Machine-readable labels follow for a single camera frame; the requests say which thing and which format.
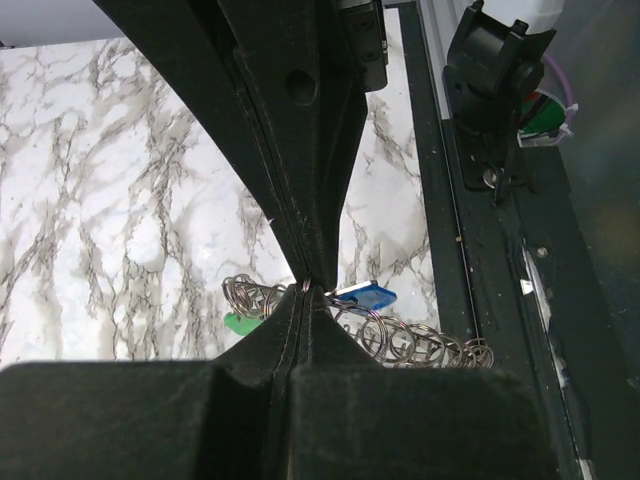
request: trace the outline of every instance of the purple cable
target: purple cable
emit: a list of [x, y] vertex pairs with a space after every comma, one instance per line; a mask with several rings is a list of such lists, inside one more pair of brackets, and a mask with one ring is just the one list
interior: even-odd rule
[[[551, 70], [553, 70], [553, 73], [558, 79], [558, 81], [560, 82], [560, 85], [562, 85], [562, 89], [564, 90], [564, 96], [567, 100], [567, 109], [568, 109], [569, 107], [575, 104], [575, 99], [573, 98], [573, 89], [571, 88], [571, 83], [569, 82], [569, 79], [562, 71], [562, 68], [560, 67], [558, 62], [556, 62], [556, 60], [551, 55], [545, 53], [542, 56], [542, 58], [544, 59], [545, 63], [551, 67]], [[573, 123], [573, 117], [575, 117], [575, 115], [576, 115], [576, 112], [574, 110], [569, 110], [569, 109], [567, 110], [567, 118], [565, 119], [567, 128], [571, 128], [571, 124]], [[558, 134], [558, 138], [556, 138], [555, 142], [553, 142], [553, 145], [558, 145], [562, 141], [562, 139], [566, 136], [567, 136], [567, 133], [561, 130], [560, 133]]]

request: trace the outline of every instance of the purple wire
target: purple wire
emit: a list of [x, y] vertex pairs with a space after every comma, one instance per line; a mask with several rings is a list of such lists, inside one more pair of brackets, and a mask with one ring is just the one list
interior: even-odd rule
[[[565, 99], [567, 100], [567, 108], [571, 107], [572, 105], [575, 104], [575, 99], [573, 97], [573, 89], [571, 88], [571, 83], [569, 82], [569, 79], [567, 78], [565, 73], [562, 71], [562, 67], [560, 67], [558, 62], [556, 62], [556, 60], [548, 53], [545, 53], [542, 56], [542, 58], [544, 59], [545, 63], [549, 65], [549, 67], [551, 67], [551, 70], [553, 70], [554, 75], [560, 82], [560, 85], [564, 90]], [[571, 124], [573, 123], [573, 117], [575, 117], [575, 115], [576, 115], [576, 112], [574, 110], [567, 110], [567, 118], [565, 119], [567, 128], [571, 128]], [[558, 138], [556, 138], [553, 144], [558, 145], [562, 141], [562, 139], [566, 136], [567, 136], [567, 133], [561, 130], [560, 133], [558, 134]]]

